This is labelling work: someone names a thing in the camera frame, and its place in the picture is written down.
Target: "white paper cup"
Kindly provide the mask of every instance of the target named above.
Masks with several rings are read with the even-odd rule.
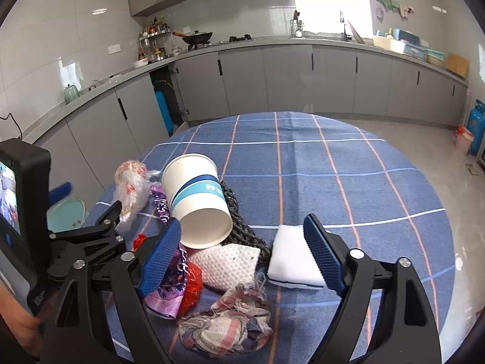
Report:
[[[209,248],[230,234],[231,215],[209,157],[192,153],[173,159],[163,171],[162,187],[171,215],[180,221],[183,245]]]

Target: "round table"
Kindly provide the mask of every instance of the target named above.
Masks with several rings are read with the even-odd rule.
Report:
[[[445,209],[426,176],[383,139],[349,124],[305,113],[256,113],[232,116],[193,127],[149,151],[141,160],[163,170],[184,153],[202,153],[218,167],[236,193],[239,211],[268,245],[278,225],[301,225],[309,213],[352,247],[373,259],[414,264],[441,329],[453,290],[453,240]],[[91,225],[112,201],[114,185],[96,204]],[[151,198],[132,225],[156,235]],[[306,364],[320,343],[339,304],[331,290],[302,290],[266,285],[272,303],[273,338],[259,351],[226,356],[219,362]],[[198,304],[207,310],[218,296],[204,289]],[[370,319],[354,357],[365,353],[379,294],[370,302]],[[116,309],[107,316],[118,354],[131,358]],[[152,318],[161,343],[175,362],[207,359],[180,343],[174,321]]]

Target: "human hand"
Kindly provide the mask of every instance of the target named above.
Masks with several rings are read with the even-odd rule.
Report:
[[[39,326],[52,312],[55,295],[45,301],[39,314],[28,313],[0,281],[0,315],[25,351],[33,357],[40,357],[43,338]]]

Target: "camera monitor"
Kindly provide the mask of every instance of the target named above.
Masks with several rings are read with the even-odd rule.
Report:
[[[13,138],[0,143],[0,279],[36,315],[47,296],[50,154]]]

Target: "purple snack wrapper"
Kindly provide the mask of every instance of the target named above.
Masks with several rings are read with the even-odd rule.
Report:
[[[157,185],[151,185],[151,192],[160,220],[167,224],[170,219],[167,197],[163,189]],[[164,319],[176,318],[187,287],[187,272],[187,252],[185,247],[179,244],[158,289],[145,297],[145,305],[154,315]]]
[[[150,189],[153,195],[153,202],[158,211],[158,216],[164,224],[167,224],[168,219],[170,219],[170,208],[168,207],[167,196],[163,192],[161,186],[151,185]]]
[[[175,319],[187,287],[187,252],[182,244],[168,266],[158,289],[145,297],[145,305],[155,315],[164,319]]]

